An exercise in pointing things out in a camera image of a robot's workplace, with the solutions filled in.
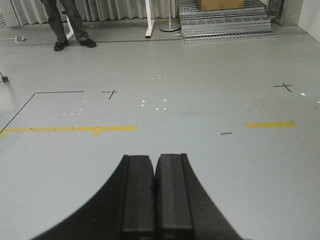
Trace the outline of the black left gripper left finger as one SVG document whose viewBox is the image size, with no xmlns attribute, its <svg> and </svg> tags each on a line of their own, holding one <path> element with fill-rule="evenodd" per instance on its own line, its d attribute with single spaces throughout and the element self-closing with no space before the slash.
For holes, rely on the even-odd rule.
<svg viewBox="0 0 320 240">
<path fill-rule="evenodd" d="M 119 165 L 76 212 L 37 240 L 153 240 L 155 178 L 147 155 L 124 155 Z"/>
</svg>

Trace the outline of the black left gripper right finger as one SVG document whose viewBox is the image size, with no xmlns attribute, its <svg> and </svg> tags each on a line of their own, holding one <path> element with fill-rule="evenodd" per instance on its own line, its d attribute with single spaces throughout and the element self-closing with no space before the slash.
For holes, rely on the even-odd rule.
<svg viewBox="0 0 320 240">
<path fill-rule="evenodd" d="M 241 239 L 203 188 L 187 154 L 161 154 L 155 183 L 156 239 Z"/>
</svg>

